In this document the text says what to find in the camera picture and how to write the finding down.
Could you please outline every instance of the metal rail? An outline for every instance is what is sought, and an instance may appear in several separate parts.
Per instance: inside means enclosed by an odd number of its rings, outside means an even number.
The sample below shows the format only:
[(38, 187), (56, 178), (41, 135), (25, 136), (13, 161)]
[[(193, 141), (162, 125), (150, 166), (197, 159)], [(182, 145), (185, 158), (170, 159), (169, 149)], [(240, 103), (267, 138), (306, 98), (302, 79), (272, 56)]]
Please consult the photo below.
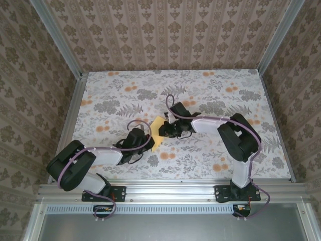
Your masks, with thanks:
[[(215, 185), (228, 185), (229, 180), (110, 180), (111, 185), (126, 186), (125, 203), (133, 204), (208, 204), (216, 203)], [(271, 195), (271, 203), (308, 202), (303, 183), (291, 183), (288, 180), (257, 179), (255, 183)], [(82, 190), (74, 189), (65, 192), (53, 185), (41, 185), (37, 203), (45, 204), (84, 204), (81, 202)], [(261, 201), (265, 203), (267, 196), (261, 193)]]

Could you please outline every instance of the black motor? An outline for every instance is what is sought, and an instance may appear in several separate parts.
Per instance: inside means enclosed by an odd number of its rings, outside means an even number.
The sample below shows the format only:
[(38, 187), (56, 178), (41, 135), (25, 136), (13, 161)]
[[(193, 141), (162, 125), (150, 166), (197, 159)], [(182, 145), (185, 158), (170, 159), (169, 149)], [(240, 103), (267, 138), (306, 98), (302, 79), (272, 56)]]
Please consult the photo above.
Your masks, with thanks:
[[(129, 133), (126, 139), (121, 139), (119, 142), (114, 145), (117, 148), (134, 148), (134, 147), (139, 147), (143, 145), (145, 142), (147, 142), (149, 138), (149, 134), (145, 135), (145, 132), (139, 128), (133, 128)], [(123, 157), (121, 158), (120, 162), (118, 165), (123, 165), (125, 163), (128, 164), (133, 164), (137, 161), (139, 161), (142, 156), (143, 152), (148, 151), (153, 147), (155, 144), (153, 138), (150, 139), (149, 143), (144, 146), (141, 149), (135, 150), (135, 151), (122, 151), (121, 153), (123, 154)], [(135, 154), (141, 155), (137, 160), (133, 162), (129, 162), (131, 160), (131, 157)]]
[[(181, 115), (184, 117), (196, 117), (200, 115), (200, 112), (196, 112), (191, 114), (181, 102), (177, 102), (171, 107), (171, 111), (173, 111), (177, 115)], [(192, 127), (191, 119), (181, 119), (175, 117), (177, 120), (173, 123), (169, 123), (165, 121), (164, 124), (159, 128), (158, 134), (161, 137), (169, 137), (169, 138), (178, 138), (182, 136), (182, 132), (190, 132), (195, 133)]]

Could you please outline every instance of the yellow sponge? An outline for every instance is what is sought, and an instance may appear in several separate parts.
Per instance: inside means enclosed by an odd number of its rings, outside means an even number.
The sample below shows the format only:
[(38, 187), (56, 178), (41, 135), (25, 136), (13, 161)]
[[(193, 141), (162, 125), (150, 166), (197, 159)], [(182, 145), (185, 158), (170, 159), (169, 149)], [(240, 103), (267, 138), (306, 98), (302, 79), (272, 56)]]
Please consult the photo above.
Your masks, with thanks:
[(155, 145), (152, 147), (151, 151), (154, 152), (156, 148), (163, 142), (164, 137), (160, 137), (158, 135), (159, 128), (164, 124), (166, 121), (164, 118), (157, 116), (156, 119), (150, 125), (151, 128), (151, 137), (153, 138)]

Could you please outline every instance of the wall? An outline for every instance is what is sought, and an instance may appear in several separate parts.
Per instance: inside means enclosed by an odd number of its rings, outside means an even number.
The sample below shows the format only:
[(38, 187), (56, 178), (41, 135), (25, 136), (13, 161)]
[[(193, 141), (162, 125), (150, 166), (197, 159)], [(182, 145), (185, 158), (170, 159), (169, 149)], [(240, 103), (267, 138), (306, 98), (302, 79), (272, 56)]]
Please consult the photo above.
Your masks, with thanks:
[(83, 71), (256, 68), (289, 0), (45, 0)]
[(321, 1), (305, 1), (263, 75), (296, 178), (321, 223)]
[(74, 85), (29, 1), (0, 1), (0, 240), (22, 237)]

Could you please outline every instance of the black mounting bracket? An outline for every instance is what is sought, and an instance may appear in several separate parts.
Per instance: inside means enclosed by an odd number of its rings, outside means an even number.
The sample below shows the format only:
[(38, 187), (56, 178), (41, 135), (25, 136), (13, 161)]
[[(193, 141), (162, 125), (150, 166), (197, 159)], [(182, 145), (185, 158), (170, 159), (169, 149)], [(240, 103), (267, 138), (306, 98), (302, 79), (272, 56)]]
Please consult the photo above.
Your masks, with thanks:
[[(105, 187), (98, 193), (100, 196), (109, 197), (115, 202), (124, 202), (126, 197), (126, 186), (111, 186), (110, 183), (102, 175), (97, 175), (104, 180)], [(106, 199), (101, 197), (95, 197), (87, 193), (86, 191), (82, 192), (81, 200), (83, 202), (106, 202)]]
[[(110, 186), (109, 194), (105, 195), (115, 202), (124, 202), (126, 197), (126, 186)], [(81, 201), (83, 202), (108, 202), (104, 198), (94, 197), (83, 191)]]
[(219, 203), (230, 201), (261, 201), (260, 191), (252, 183), (247, 184), (244, 188), (236, 186), (232, 180), (230, 185), (214, 186), (216, 201)]

